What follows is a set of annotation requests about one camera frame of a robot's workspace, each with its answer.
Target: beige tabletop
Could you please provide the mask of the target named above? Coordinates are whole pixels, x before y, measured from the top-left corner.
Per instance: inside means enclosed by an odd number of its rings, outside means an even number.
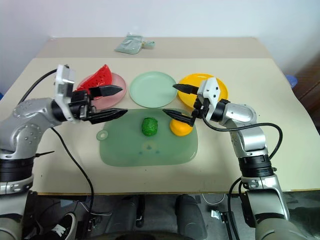
[[[83,55],[78,53],[79,55],[72,57],[71,55],[74,54],[72,52],[61,57],[50,55],[52,53],[49,48],[54,41],[49,42],[44,47],[44,51],[29,63],[0,101],[2,112],[0,120],[10,114],[21,96],[36,79],[56,68],[58,64],[69,64],[76,71],[76,84],[103,64],[108,64],[112,72],[121,75],[128,86],[134,77],[148,71],[167,73],[176,82],[192,73],[210,73],[226,84],[230,101],[252,106],[257,112],[258,122],[271,122],[282,128],[283,142],[272,159],[272,166],[277,168],[276,173],[282,189],[284,191],[320,189],[320,137],[306,110],[291,91],[285,76],[266,54],[265,49],[262,46],[258,47],[261,44],[254,38],[248,38],[248,41],[256,42],[256,48],[260,49],[260,53],[256,56],[252,56],[250,50],[249,55],[242,50],[240,53],[237,51],[229,53],[230,57],[212,58],[177,57],[179,53],[174,51],[168,58],[156,57],[155,53],[152,53],[152,57],[143,56],[143,51],[151,54],[151,51],[156,49],[142,50],[143,57],[124,54],[113,56],[114,53],[111,50],[112,57],[101,55],[92,57],[87,53]],[[215,44],[215,38],[205,41]],[[234,41],[245,42],[237,38]],[[166,41],[162,39],[162,42],[169,43],[170,39]],[[228,46],[223,42],[221,39],[217,40],[215,47],[227,48]],[[161,46],[157,44],[156,48],[159,51]],[[48,77],[34,89],[29,97],[52,98],[53,82],[54,77]],[[115,107],[141,108],[131,100],[128,92]],[[165,107],[191,111],[178,98]],[[78,124],[65,122],[56,129],[91,178],[94,190],[98,194],[227,192],[232,182],[241,175],[230,136],[227,132],[209,130],[199,119],[195,124],[198,133],[198,152],[193,160],[179,165],[138,167],[114,167],[102,162],[96,134],[103,128],[103,123],[91,125],[89,122]],[[271,152],[278,140],[278,132],[270,127],[264,127],[263,130]],[[68,157],[57,136],[51,130],[47,130],[38,147],[38,152],[52,150],[55,152],[36,158],[34,161],[32,189],[40,194],[89,193],[90,188],[85,178]]]

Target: floor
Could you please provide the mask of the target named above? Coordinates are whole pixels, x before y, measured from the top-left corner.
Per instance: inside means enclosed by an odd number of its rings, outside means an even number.
[[[137,228],[137,231],[168,231],[177,232],[177,221],[175,215],[175,202],[178,195],[146,195],[144,226]],[[205,203],[201,194],[191,194],[200,203],[199,208],[203,215],[208,232],[208,240],[228,240],[226,225],[220,220],[211,217],[211,210],[220,212],[227,211],[227,197],[215,206]],[[217,202],[223,194],[205,194],[208,202]],[[123,195],[95,196],[93,211],[103,215],[96,216],[96,226],[92,229],[90,236],[102,234],[114,206],[123,198]],[[320,239],[320,191],[311,192],[288,192],[284,194],[287,206],[290,211],[291,221],[308,237],[308,239]],[[86,213],[84,207],[77,201],[65,202],[60,199],[49,197],[37,197],[33,203],[35,205],[35,217],[39,223],[49,231],[65,213],[75,212],[77,220],[83,220]],[[239,237],[242,240],[254,240],[255,229],[250,228],[244,221],[241,201],[238,197],[231,199],[231,208],[234,213]]]

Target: green pepper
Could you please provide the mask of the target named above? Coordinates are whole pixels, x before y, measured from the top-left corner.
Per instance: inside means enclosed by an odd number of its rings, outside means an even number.
[[[158,121],[153,117],[146,117],[142,122],[142,133],[147,137],[151,137],[157,134]]]

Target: toy yellow fruit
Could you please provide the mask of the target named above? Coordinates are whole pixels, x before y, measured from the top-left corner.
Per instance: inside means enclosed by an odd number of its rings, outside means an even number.
[[[170,129],[174,135],[178,137],[183,137],[192,132],[192,126],[188,124],[172,119],[170,122]]]

